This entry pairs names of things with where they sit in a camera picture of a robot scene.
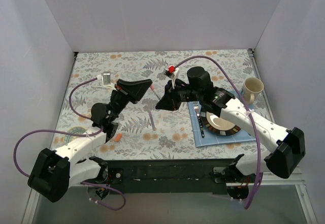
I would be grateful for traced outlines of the white acrylic marker pink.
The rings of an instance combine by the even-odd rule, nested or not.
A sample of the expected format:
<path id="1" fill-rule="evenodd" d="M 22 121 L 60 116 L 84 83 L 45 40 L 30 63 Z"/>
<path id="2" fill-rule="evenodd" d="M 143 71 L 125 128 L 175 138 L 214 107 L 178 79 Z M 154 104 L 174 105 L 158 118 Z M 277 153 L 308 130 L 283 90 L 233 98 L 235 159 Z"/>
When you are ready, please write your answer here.
<path id="1" fill-rule="evenodd" d="M 158 100 L 160 100 L 161 99 L 161 97 L 159 96 L 159 94 L 157 93 L 157 91 L 155 90 L 155 91 L 152 91 L 154 94 L 155 94 L 155 96 L 158 98 Z"/>

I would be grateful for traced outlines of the purple highlighter pen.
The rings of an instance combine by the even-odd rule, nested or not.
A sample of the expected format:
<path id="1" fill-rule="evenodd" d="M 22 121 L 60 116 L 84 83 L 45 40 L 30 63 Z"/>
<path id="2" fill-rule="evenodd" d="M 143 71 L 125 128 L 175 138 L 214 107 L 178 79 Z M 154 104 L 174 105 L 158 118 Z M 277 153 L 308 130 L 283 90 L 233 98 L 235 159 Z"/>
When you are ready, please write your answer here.
<path id="1" fill-rule="evenodd" d="M 151 111 L 149 111 L 149 118 L 150 118 L 152 130 L 153 131 L 156 131 L 156 127 L 155 127 L 155 124 L 154 124 L 154 119 L 153 119 L 153 116 L 152 116 L 152 112 Z"/>

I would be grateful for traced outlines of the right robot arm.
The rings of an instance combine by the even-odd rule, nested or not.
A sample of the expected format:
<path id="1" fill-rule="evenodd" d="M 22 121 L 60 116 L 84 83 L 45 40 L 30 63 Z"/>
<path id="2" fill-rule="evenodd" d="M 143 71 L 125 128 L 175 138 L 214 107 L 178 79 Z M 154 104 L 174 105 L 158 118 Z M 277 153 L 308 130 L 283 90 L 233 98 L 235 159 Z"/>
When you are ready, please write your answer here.
<path id="1" fill-rule="evenodd" d="M 227 120 L 266 147 L 267 152 L 260 157 L 241 154 L 221 172 L 221 177 L 241 182 L 259 169 L 272 172 L 288 179 L 301 159 L 305 156 L 304 133 L 295 127 L 289 130 L 276 125 L 244 105 L 232 93 L 215 87 L 210 75 L 203 67 L 193 67 L 187 71 L 188 83 L 177 78 L 178 68 L 170 66 L 164 74 L 170 78 L 165 93 L 157 103 L 157 110 L 176 111 L 183 102 L 198 101 L 206 112 Z"/>

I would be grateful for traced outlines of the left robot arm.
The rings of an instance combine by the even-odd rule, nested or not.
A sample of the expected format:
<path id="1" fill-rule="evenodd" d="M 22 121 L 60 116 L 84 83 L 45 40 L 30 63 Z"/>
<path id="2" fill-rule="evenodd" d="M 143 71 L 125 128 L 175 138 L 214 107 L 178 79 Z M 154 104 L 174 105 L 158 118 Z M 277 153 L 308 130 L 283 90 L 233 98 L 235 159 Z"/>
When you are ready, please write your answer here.
<path id="1" fill-rule="evenodd" d="M 108 183 L 107 162 L 96 156 L 86 156 L 114 137 L 118 129 L 115 119 L 128 103 L 139 102 L 151 85 L 150 79 L 134 82 L 119 79 L 109 103 L 92 106 L 92 126 L 85 133 L 55 150 L 45 148 L 39 153 L 28 178 L 28 186 L 54 203 L 64 196 L 68 188 L 84 181 Z"/>

